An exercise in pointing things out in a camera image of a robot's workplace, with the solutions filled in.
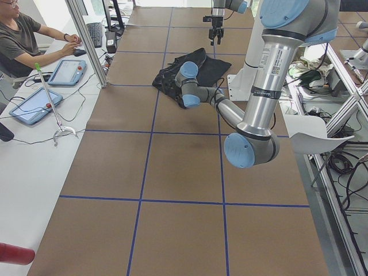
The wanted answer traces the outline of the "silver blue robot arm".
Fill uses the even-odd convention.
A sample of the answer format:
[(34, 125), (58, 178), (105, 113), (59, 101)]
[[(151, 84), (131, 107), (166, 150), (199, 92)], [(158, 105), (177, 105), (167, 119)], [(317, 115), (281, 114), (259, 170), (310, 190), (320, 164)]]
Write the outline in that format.
[(175, 84), (181, 89), (184, 106), (208, 103), (235, 129), (224, 142), (225, 155), (233, 166), (249, 168), (278, 155), (279, 142), (270, 122), (289, 66), (299, 46), (328, 43), (336, 37), (339, 9), (340, 1), (259, 4), (264, 47), (245, 110), (225, 97), (221, 89), (200, 86), (195, 63), (181, 65)]
[(232, 12), (244, 14), (248, 8), (248, 2), (242, 0), (220, 0), (212, 1), (211, 15), (204, 17), (203, 21), (211, 22), (212, 27), (209, 29), (210, 44), (214, 46), (215, 40), (217, 44), (221, 44), (224, 36), (223, 23), (225, 20), (225, 9)]

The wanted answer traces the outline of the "person's right hand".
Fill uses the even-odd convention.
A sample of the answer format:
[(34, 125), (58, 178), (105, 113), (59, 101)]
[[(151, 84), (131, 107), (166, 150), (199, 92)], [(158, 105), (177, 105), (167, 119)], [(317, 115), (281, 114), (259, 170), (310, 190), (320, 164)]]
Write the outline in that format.
[(81, 44), (81, 38), (77, 34), (65, 34), (64, 35), (65, 41), (68, 41), (69, 43), (76, 43), (77, 45)]

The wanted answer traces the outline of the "person's left hand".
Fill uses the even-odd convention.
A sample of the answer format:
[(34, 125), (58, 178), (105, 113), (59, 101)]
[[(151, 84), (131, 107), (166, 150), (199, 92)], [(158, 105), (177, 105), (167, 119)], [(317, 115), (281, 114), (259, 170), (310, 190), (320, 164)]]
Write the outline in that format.
[(62, 56), (73, 55), (78, 44), (77, 43), (67, 43), (61, 50)]

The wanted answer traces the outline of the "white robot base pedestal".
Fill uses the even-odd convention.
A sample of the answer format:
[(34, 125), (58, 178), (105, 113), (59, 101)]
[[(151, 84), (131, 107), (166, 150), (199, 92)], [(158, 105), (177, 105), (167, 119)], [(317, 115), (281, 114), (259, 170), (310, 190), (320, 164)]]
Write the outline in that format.
[(236, 75), (228, 75), (228, 91), (231, 101), (248, 101), (264, 49), (265, 43), (262, 39), (264, 27), (260, 20), (260, 10), (263, 1), (260, 0), (256, 2), (258, 5), (254, 17), (254, 25), (250, 36), (250, 42), (244, 60), (244, 66)]

